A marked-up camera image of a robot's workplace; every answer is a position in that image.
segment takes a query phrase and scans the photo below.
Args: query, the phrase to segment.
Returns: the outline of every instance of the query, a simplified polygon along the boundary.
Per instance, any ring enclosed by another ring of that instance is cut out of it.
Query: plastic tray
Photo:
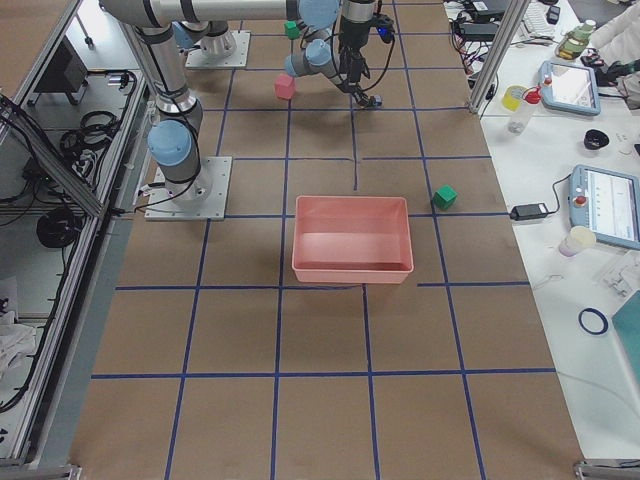
[[[292,266],[300,282],[401,283],[413,271],[406,200],[298,197]]]

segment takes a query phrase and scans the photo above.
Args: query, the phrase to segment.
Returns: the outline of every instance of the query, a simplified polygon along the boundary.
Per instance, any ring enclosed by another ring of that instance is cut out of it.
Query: white cup
[[[573,227],[569,235],[558,246],[558,250],[565,257],[573,257],[586,248],[596,244],[596,234],[587,227]]]

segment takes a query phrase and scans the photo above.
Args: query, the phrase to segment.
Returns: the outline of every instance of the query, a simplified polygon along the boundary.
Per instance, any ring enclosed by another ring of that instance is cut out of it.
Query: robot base
[[[202,50],[189,52],[185,67],[189,70],[225,70],[229,68],[245,68],[249,56],[249,39],[251,32],[248,30],[232,31],[236,39],[236,51],[224,58],[210,58],[202,53]]]
[[[193,203],[176,203],[173,200],[148,207],[144,214],[147,220],[224,220],[227,206],[229,181],[231,179],[231,157],[204,157],[202,169],[213,180],[211,193],[202,201]],[[154,182],[164,182],[164,175],[158,168]],[[149,203],[160,202],[169,198],[167,191],[156,189],[149,196]]]

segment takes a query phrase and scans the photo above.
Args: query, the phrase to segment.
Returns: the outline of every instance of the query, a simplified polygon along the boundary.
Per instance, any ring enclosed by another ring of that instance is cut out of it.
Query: blue ring
[[[593,313],[602,321],[602,330],[589,330],[585,327],[584,322],[582,321],[582,315],[585,313]],[[578,323],[580,327],[587,333],[591,335],[603,335],[609,330],[609,322],[607,321],[607,317],[604,316],[600,310],[596,310],[595,308],[585,308],[578,314]]]

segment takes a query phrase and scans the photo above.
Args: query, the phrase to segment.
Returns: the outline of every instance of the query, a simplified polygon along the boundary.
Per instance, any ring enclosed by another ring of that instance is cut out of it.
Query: white table
[[[562,15],[570,21],[573,12],[565,3],[560,1]],[[640,116],[632,116],[621,100],[603,99],[597,117],[540,106],[521,135],[507,131],[511,112],[500,102],[504,91],[512,84],[534,84],[538,67],[553,58],[553,51],[511,47],[499,70],[498,94],[482,118],[509,209],[538,202],[554,209],[551,184],[577,164],[640,176],[640,156],[629,148],[629,142],[640,143]],[[605,131],[611,144],[596,153],[586,150],[582,139],[590,128]],[[640,458],[640,388],[620,341],[613,329],[602,336],[587,334],[577,319],[583,308],[593,307],[611,320],[624,304],[626,299],[607,286],[602,275],[626,250],[598,244],[575,257],[562,256],[557,246],[570,228],[568,182],[558,185],[558,192],[559,213],[534,223],[514,222],[513,229],[571,419],[585,458]]]

